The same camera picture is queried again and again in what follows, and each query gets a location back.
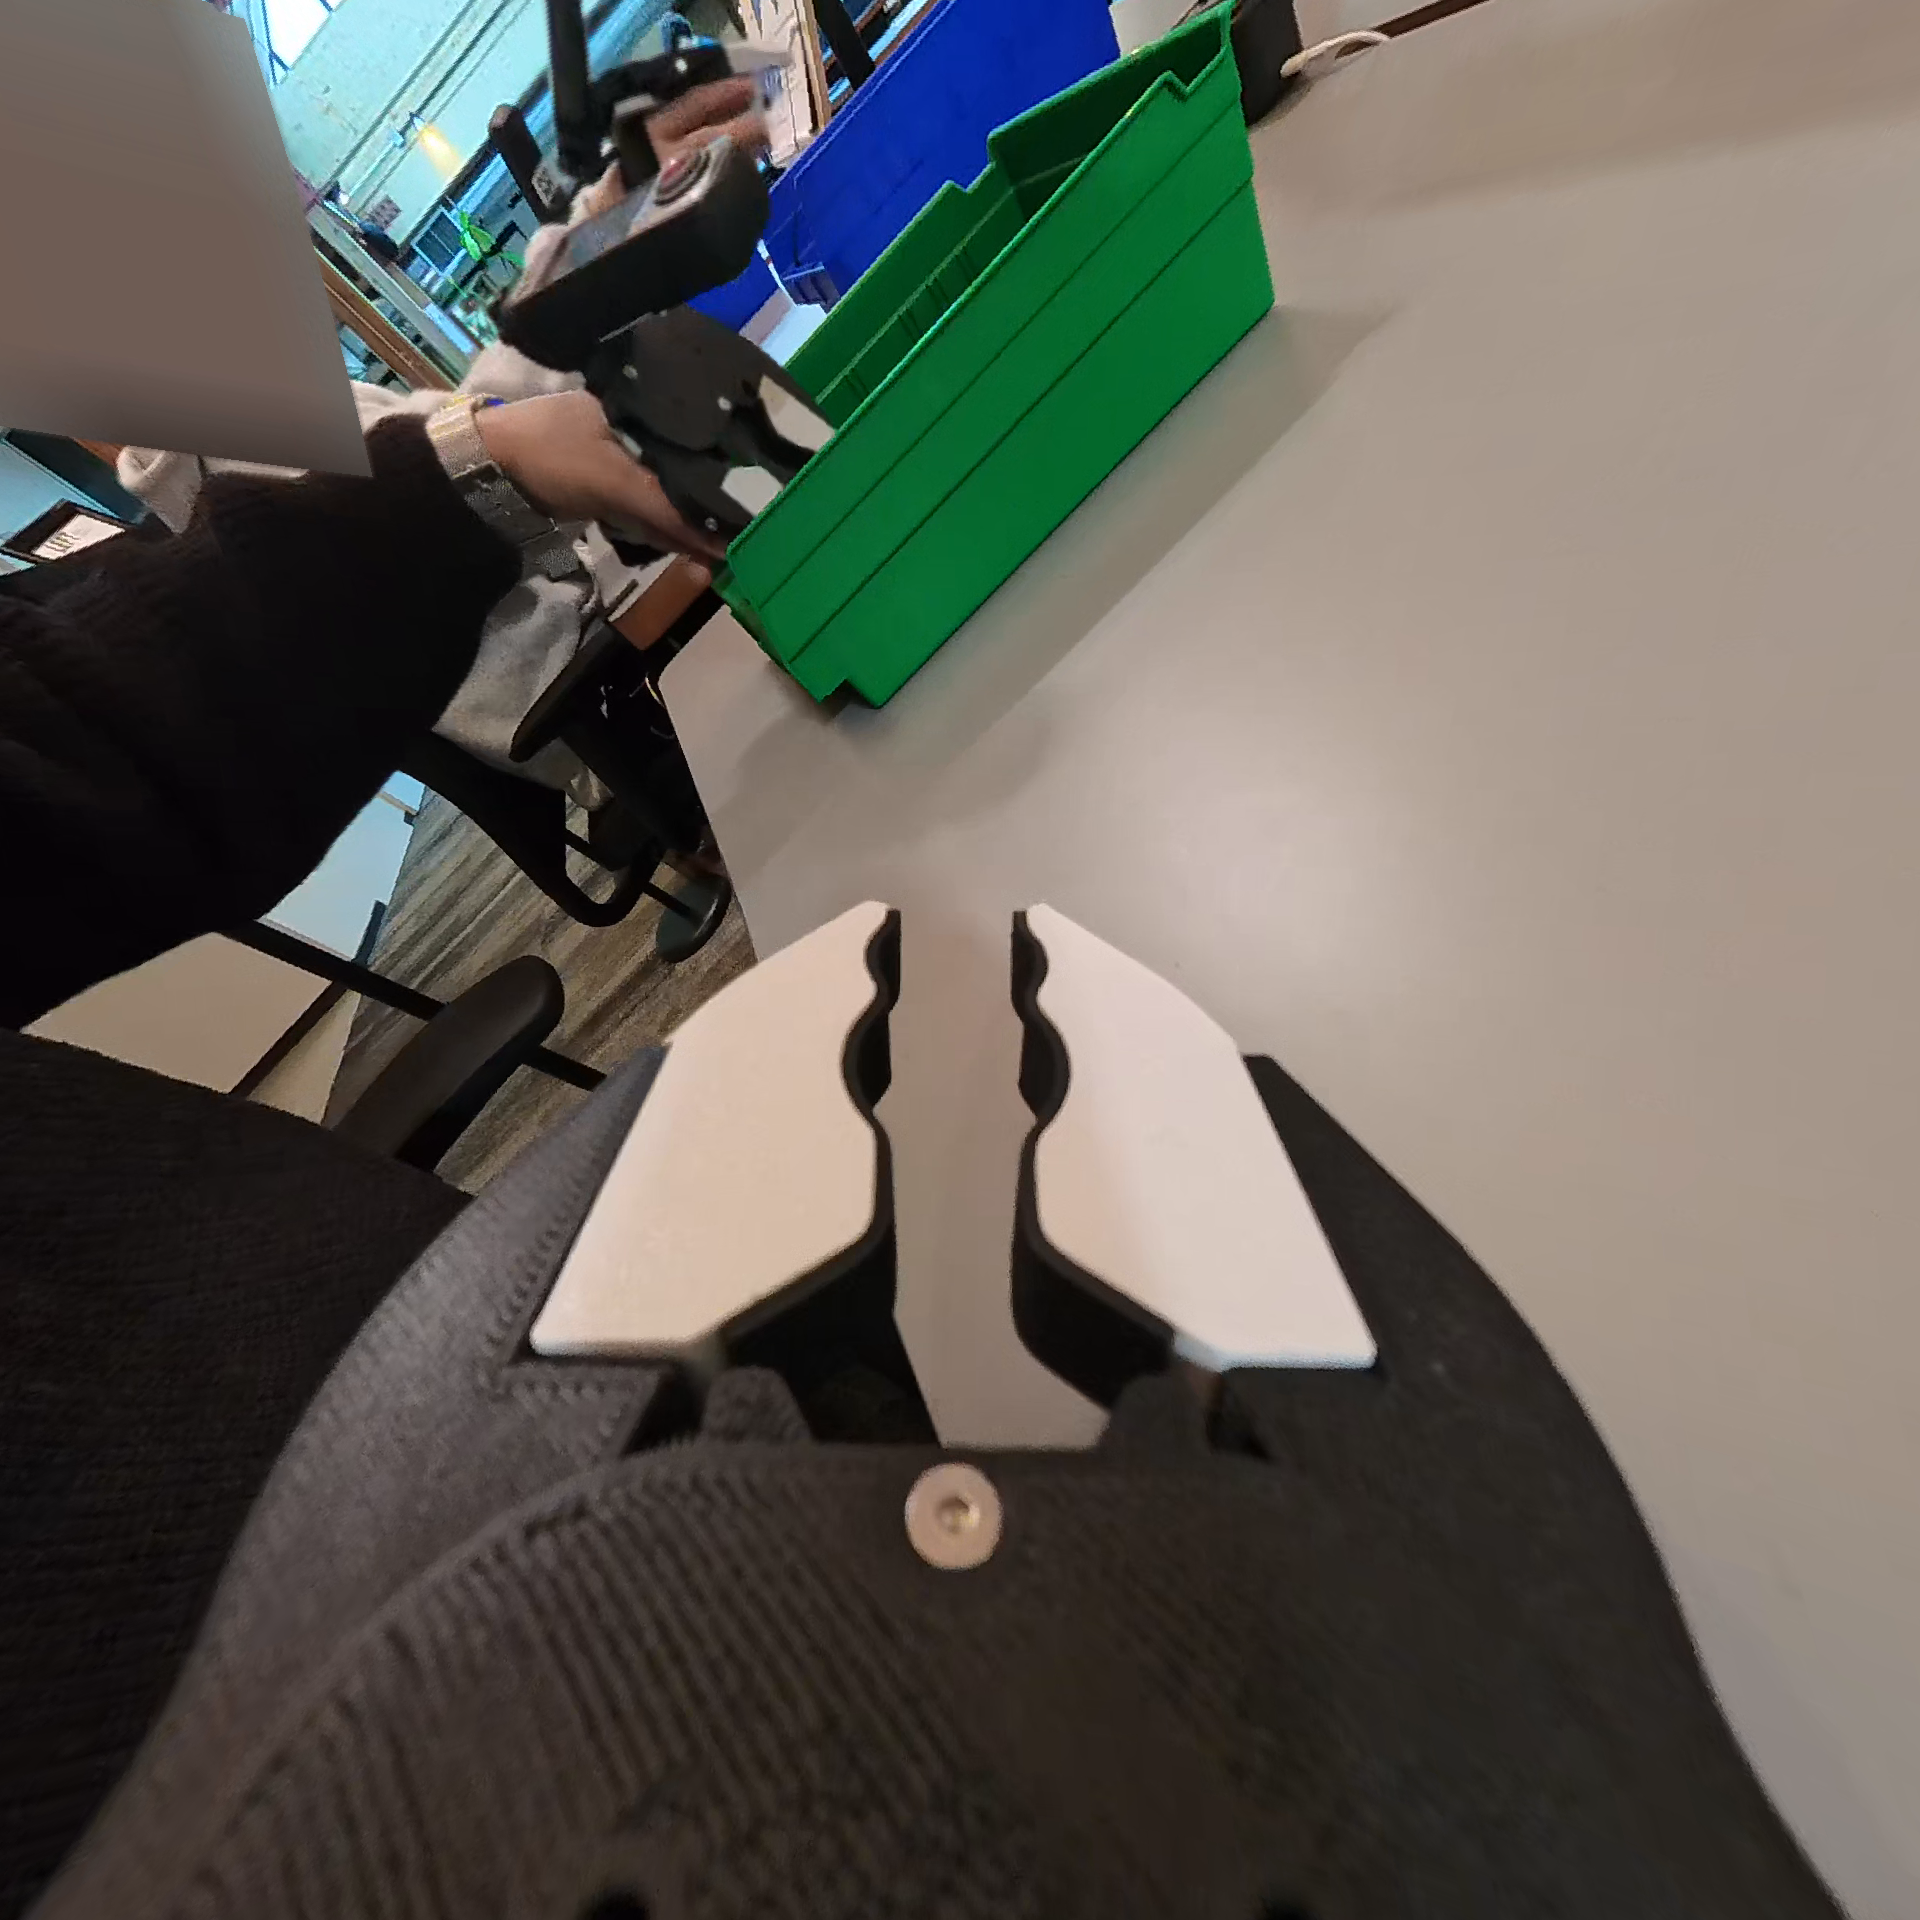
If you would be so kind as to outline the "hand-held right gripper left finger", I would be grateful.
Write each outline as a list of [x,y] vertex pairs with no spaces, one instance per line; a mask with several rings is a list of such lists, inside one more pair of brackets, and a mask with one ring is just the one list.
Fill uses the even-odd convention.
[[857,902],[680,1025],[529,1326],[541,1358],[723,1358],[880,1220],[872,1095],[851,1082],[895,911]]

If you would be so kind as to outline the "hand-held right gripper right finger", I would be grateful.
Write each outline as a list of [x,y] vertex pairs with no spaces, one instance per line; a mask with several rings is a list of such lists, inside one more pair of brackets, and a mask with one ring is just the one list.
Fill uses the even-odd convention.
[[1377,1346],[1247,1059],[1060,910],[1015,916],[1013,1310],[1051,1373],[1366,1371]]

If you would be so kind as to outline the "green plastic bin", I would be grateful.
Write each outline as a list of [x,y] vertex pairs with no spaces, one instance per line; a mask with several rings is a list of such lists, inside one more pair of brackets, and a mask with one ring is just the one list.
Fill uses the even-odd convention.
[[886,705],[1270,310],[1231,4],[989,137],[788,362],[830,441],[716,593]]

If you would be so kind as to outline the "person's left forearm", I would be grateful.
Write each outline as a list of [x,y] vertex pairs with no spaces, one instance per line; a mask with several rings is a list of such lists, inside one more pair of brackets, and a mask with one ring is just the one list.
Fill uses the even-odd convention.
[[444,715],[520,557],[425,422],[371,476],[220,476],[3,618],[3,1022],[262,919]]

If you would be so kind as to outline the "grey desk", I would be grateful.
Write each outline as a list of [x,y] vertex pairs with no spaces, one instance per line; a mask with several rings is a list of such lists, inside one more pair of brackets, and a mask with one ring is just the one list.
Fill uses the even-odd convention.
[[902,911],[941,1441],[1005,1303],[1009,919],[1276,1059],[1601,1431],[1851,1916],[1915,1916],[1915,4],[1483,4],[1252,135],[1278,308],[880,711],[665,675],[759,956]]

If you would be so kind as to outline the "person's left hand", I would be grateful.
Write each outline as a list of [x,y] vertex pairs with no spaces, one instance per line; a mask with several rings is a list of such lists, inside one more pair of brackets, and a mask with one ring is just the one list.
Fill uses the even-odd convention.
[[726,543],[685,519],[656,474],[585,390],[479,404],[470,422],[510,484],[552,521],[591,521],[608,537],[717,565]]

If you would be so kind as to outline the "silver wristwatch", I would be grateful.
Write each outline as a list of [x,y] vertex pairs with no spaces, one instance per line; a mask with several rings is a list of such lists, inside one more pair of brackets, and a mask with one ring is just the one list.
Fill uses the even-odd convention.
[[481,419],[499,407],[491,394],[449,394],[422,419],[427,445],[457,489],[487,489],[500,481]]

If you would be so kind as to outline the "black office chair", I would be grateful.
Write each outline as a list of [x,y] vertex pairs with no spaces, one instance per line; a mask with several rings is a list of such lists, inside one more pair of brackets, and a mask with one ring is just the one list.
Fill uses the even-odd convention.
[[518,721],[505,772],[438,733],[400,758],[581,925],[657,902],[656,956],[670,967],[709,946],[734,899],[656,675],[716,607],[701,589],[647,650],[597,621]]

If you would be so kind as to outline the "large blue plastic bin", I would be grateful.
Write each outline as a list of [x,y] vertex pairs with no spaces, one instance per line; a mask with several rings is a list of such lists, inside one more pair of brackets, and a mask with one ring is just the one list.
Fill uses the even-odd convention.
[[1105,2],[931,4],[781,170],[750,268],[694,308],[742,329],[776,291],[833,303],[944,186],[981,175],[997,129],[1116,58]]

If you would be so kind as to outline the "black charger device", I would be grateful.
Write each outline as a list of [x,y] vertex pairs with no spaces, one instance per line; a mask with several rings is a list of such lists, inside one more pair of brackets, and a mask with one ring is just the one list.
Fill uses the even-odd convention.
[[1241,116],[1255,129],[1297,83],[1297,75],[1286,70],[1286,62],[1305,50],[1297,6],[1286,0],[1231,2],[1230,41]]

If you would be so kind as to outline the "person's torso in black sweater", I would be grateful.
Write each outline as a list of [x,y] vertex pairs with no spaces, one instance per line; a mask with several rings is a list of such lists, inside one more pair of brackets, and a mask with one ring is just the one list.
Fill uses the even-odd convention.
[[297,1115],[3,1043],[3,1916],[171,1693],[288,1433],[469,1198]]

